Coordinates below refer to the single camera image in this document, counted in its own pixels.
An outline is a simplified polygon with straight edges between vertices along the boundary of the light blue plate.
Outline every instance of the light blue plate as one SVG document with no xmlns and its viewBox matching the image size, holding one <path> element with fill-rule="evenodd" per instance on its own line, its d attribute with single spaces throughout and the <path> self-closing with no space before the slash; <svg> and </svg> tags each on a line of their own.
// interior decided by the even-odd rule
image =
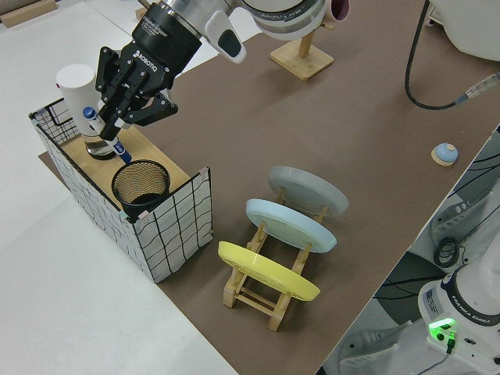
<svg viewBox="0 0 500 375">
<path fill-rule="evenodd" d="M 327 228 L 284 205 L 249 199 L 247 216 L 257 227 L 264 223 L 266 233 L 296 248 L 304 249 L 311 244 L 311 252 L 329 252 L 337 244 Z"/>
<path fill-rule="evenodd" d="M 325 216 L 338 216 L 349 207 L 348 199 L 334 185 L 312 173 L 290 166 L 273 167 L 269 185 L 277 194 L 283 189 L 283 199 L 288 207 L 305 213 L 319 215 L 326 206 L 328 212 Z"/>
</svg>

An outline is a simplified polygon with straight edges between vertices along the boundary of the plate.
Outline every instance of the plate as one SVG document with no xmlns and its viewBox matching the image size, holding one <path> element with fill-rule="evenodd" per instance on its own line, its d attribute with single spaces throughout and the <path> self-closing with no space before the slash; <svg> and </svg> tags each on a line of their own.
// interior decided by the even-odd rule
<svg viewBox="0 0 500 375">
<path fill-rule="evenodd" d="M 296 299 L 312 301 L 320 293 L 319 288 L 304 277 L 241 246 L 221 241 L 219 256 L 242 273 Z"/>
<path fill-rule="evenodd" d="M 266 233 L 296 248 L 305 249 L 311 244 L 311 252 L 329 252 L 337 244 L 327 228 L 284 205 L 249 199 L 247 216 L 257 227 L 264 223 Z"/>
<path fill-rule="evenodd" d="M 277 194 L 281 188 L 284 189 L 283 199 L 287 206 L 313 215 L 319 215 L 327 206 L 325 216 L 338 216 L 349 207 L 349 200 L 334 185 L 312 173 L 290 166 L 273 167 L 269 185 Z"/>
</svg>

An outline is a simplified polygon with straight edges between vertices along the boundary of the white cup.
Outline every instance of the white cup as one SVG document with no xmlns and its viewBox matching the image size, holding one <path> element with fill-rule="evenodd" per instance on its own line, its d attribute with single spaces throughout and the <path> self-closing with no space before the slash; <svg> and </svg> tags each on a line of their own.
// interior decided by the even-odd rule
<svg viewBox="0 0 500 375">
<path fill-rule="evenodd" d="M 100 93 L 95 90 L 95 72 L 85 64 L 72 64 L 63 67 L 55 76 L 57 87 L 64 97 L 74 123 L 81 134 L 95 137 L 98 133 L 84 118 L 85 107 L 97 109 Z"/>
</svg>

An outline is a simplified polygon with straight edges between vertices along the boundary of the pink object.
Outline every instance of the pink object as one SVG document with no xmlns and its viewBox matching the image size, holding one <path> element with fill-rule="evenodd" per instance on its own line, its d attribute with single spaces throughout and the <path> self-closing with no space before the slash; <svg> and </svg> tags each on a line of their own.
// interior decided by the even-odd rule
<svg viewBox="0 0 500 375">
<path fill-rule="evenodd" d="M 341 22 L 349 14 L 349 0 L 332 0 L 328 7 L 325 17 L 326 22 Z"/>
</svg>

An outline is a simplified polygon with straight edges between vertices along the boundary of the yellow plate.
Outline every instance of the yellow plate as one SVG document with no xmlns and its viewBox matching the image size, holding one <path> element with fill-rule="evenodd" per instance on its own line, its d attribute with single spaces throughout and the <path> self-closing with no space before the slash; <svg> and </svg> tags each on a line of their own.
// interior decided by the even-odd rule
<svg viewBox="0 0 500 375">
<path fill-rule="evenodd" d="M 242 273 L 296 299 L 312 301 L 320 293 L 319 288 L 304 277 L 241 246 L 221 241 L 219 256 Z"/>
</svg>

